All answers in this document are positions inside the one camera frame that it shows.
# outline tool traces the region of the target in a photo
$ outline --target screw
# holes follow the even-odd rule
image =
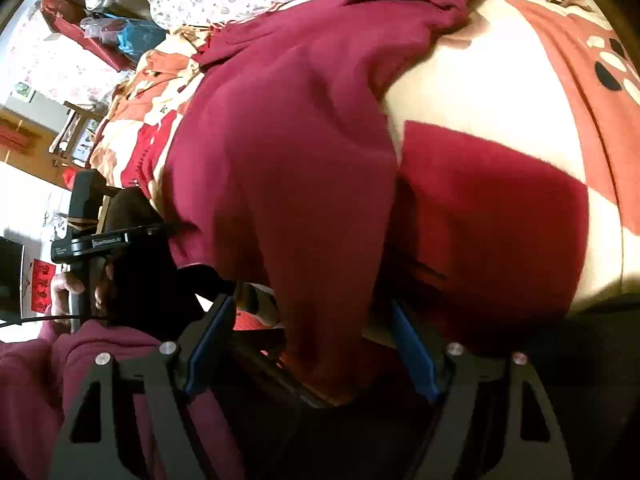
[[[463,347],[460,343],[449,343],[447,345],[447,354],[457,357],[462,355],[465,351],[465,347]]]
[[[178,348],[178,345],[173,341],[165,341],[160,345],[160,353],[162,355],[171,355]]]
[[[108,354],[107,352],[102,352],[95,357],[95,363],[100,366],[109,364],[109,361],[111,361],[111,354]]]
[[[518,366],[524,366],[529,362],[529,358],[526,355],[524,355],[522,352],[514,352],[513,355],[511,356],[511,359]]]

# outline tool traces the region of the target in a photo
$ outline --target monitor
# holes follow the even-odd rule
[[[0,237],[0,319],[21,318],[24,245]]]

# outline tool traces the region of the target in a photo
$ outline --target maroon hoodie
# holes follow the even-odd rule
[[[379,99],[469,0],[313,0],[227,25],[168,154],[179,267],[275,290],[297,378],[354,390],[398,162]]]
[[[58,433],[95,357],[143,356],[160,342],[132,328],[85,323],[74,335],[58,335],[46,322],[38,339],[0,342],[0,478],[44,480]],[[153,478],[165,478],[151,433],[145,399],[134,399],[142,450]],[[241,480],[240,454],[212,393],[188,406],[210,462],[221,480]]]

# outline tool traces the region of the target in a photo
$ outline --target red decoration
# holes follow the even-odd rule
[[[34,312],[44,311],[51,304],[51,280],[56,273],[56,266],[41,260],[33,261],[31,277],[31,309]]]
[[[27,153],[31,141],[28,136],[17,131],[15,124],[0,120],[0,144],[12,152]]]
[[[76,182],[76,170],[74,168],[65,168],[62,172],[62,180],[65,181],[67,189],[73,191],[74,183]]]

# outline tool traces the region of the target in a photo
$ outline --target red bag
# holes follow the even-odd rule
[[[40,11],[51,30],[63,34],[70,40],[74,40],[82,48],[95,54],[114,70],[120,71],[133,68],[133,62],[117,48],[104,46],[95,38],[84,37],[84,30],[77,23],[86,17],[86,13],[84,9],[81,9],[82,16],[80,17],[78,9],[81,9],[81,7],[66,0],[40,1]]]

